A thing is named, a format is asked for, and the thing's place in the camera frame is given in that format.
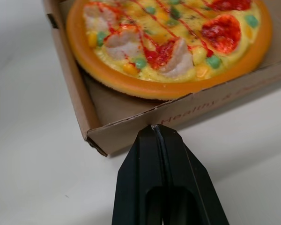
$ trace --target pepperoni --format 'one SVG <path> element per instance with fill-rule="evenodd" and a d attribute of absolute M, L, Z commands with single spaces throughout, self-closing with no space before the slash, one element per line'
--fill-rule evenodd
<path fill-rule="evenodd" d="M 236 49 L 241 37 L 239 21 L 232 15 L 221 15 L 208 21 L 201 33 L 213 48 L 226 54 Z"/>
<path fill-rule="evenodd" d="M 215 0 L 208 6 L 215 11 L 248 10 L 252 0 Z"/>
<path fill-rule="evenodd" d="M 144 48 L 146 59 L 153 69 L 160 68 L 171 59 L 176 40 L 174 38 L 163 45 L 157 46 L 155 51 Z"/>

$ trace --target cardboard box flap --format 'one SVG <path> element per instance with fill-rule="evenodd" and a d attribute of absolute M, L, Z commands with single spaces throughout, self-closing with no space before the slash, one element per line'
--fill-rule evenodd
<path fill-rule="evenodd" d="M 147 124 L 171 122 L 173 126 L 281 79 L 281 74 L 275 74 L 281 72 L 281 0 L 264 0 L 272 15 L 274 38 L 256 71 L 169 102 L 121 94 L 79 71 L 65 32 L 67 14 L 74 1 L 44 0 L 44 5 L 82 135 L 103 155 L 131 144 Z M 228 92 L 237 96 L 227 96 Z"/>
<path fill-rule="evenodd" d="M 82 76 L 78 71 L 75 59 L 67 41 L 64 23 L 59 11 L 59 1 L 44 0 L 44 7 L 52 24 L 52 35 L 59 60 L 62 65 L 75 114 L 83 138 L 87 139 L 90 129 L 101 127 L 94 105 L 89 98 Z"/>
<path fill-rule="evenodd" d="M 66 21 L 68 11 L 73 2 L 74 0 L 66 0 L 60 3 L 64 22 Z M 271 48 L 259 68 L 264 68 L 281 61 L 281 20 L 278 20 L 275 16 L 276 12 L 281 10 L 281 8 L 269 7 L 269 10 L 273 18 L 274 37 Z M 92 79 L 86 78 L 85 81 L 95 106 L 95 111 L 103 126 L 114 124 L 115 122 L 126 120 L 132 116 L 150 111 L 162 103 L 121 94 L 104 87 Z"/>

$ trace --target shrimp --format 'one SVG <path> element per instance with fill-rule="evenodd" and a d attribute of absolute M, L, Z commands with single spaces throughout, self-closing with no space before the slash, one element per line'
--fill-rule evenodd
<path fill-rule="evenodd" d="M 93 1 L 84 6 L 83 17 L 87 30 L 108 31 L 117 28 L 120 10 L 105 3 Z"/>
<path fill-rule="evenodd" d="M 136 57 L 143 51 L 142 35 L 135 25 L 121 25 L 104 40 L 107 54 L 115 60 Z"/>

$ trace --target corn kernel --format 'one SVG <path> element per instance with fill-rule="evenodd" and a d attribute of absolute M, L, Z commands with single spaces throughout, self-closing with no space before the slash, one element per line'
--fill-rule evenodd
<path fill-rule="evenodd" d="M 207 55 L 207 51 L 205 48 L 203 47 L 196 47 L 193 49 L 192 51 L 192 60 L 194 65 L 198 65 L 200 63 L 202 63 Z"/>
<path fill-rule="evenodd" d="M 88 42 L 91 48 L 95 48 L 97 46 L 97 34 L 95 32 L 90 32 L 88 34 Z"/>
<path fill-rule="evenodd" d="M 130 63 L 126 63 L 123 65 L 123 71 L 133 76 L 136 76 L 139 73 L 135 66 Z"/>
<path fill-rule="evenodd" d="M 249 39 L 252 39 L 253 37 L 252 28 L 249 25 L 246 25 L 245 27 L 245 34 Z"/>
<path fill-rule="evenodd" d="M 166 34 L 161 32 L 151 36 L 152 40 L 158 44 L 164 44 L 167 40 Z"/>
<path fill-rule="evenodd" d="M 196 76 L 198 80 L 205 80 L 208 72 L 210 71 L 210 67 L 206 64 L 200 64 L 195 67 L 196 68 Z"/>
<path fill-rule="evenodd" d="M 169 19 L 169 15 L 167 13 L 163 12 L 163 11 L 157 12 L 156 17 L 157 17 L 157 19 L 159 19 L 163 22 L 165 22 Z"/>

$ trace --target cheese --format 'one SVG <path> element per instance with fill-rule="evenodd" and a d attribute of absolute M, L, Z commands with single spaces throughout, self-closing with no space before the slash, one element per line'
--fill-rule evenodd
<path fill-rule="evenodd" d="M 145 59 L 146 56 L 143 52 L 143 47 L 154 51 L 154 43 L 162 45 L 169 39 L 174 38 L 174 34 L 184 40 L 185 46 L 190 46 L 189 50 L 186 52 L 182 51 L 183 53 L 177 57 L 179 60 L 174 58 L 168 67 L 165 66 L 159 69 L 153 69 L 150 64 L 147 63 L 141 71 L 138 71 L 137 77 L 142 80 L 164 83 L 200 81 L 220 75 L 238 62 L 250 45 L 254 43 L 259 30 L 260 11 L 254 2 L 251 4 L 251 8 L 246 11 L 233 10 L 229 12 L 215 12 L 207 8 L 203 0 L 185 1 L 187 6 L 195 7 L 195 10 L 184 6 L 180 1 L 179 3 L 175 3 L 175 9 L 179 12 L 180 19 L 176 20 L 177 23 L 175 23 L 174 26 L 169 24 L 169 20 L 171 19 L 170 14 L 166 12 L 158 2 L 161 2 L 166 9 L 170 9 L 169 1 L 164 0 L 138 0 L 139 4 L 132 0 L 127 1 L 121 8 L 129 17 L 122 14 L 119 18 L 119 22 L 122 24 L 137 24 L 139 30 L 145 31 L 146 36 L 150 39 L 147 39 L 145 35 L 139 39 L 137 34 L 132 37 L 115 33 L 113 34 L 114 38 L 111 38 L 110 41 L 108 41 L 109 38 L 107 38 L 102 47 L 94 49 L 96 55 L 111 68 L 127 75 L 134 74 L 134 76 L 136 76 L 135 71 L 133 73 L 129 72 L 132 70 L 131 66 L 127 65 L 129 62 L 126 57 L 129 56 L 131 62 L 136 58 Z M 239 21 L 241 30 L 241 38 L 237 48 L 229 54 L 216 51 L 208 41 L 201 39 L 202 36 L 200 34 L 202 26 L 207 21 L 224 13 L 233 15 Z M 254 28 L 248 25 L 248 16 L 254 16 L 254 18 L 259 21 Z M 96 21 L 96 23 L 102 23 L 101 19 L 102 17 L 97 18 L 98 21 Z M 100 31 L 102 28 L 104 28 L 104 30 L 107 29 L 106 24 L 105 27 L 102 26 L 101 28 L 98 28 L 98 26 L 90 27 L 88 26 L 88 18 L 85 20 L 88 33 L 91 30 Z M 207 49 L 203 46 L 202 40 L 207 43 L 208 49 L 213 51 L 221 60 L 218 68 L 212 68 L 206 63 Z"/>

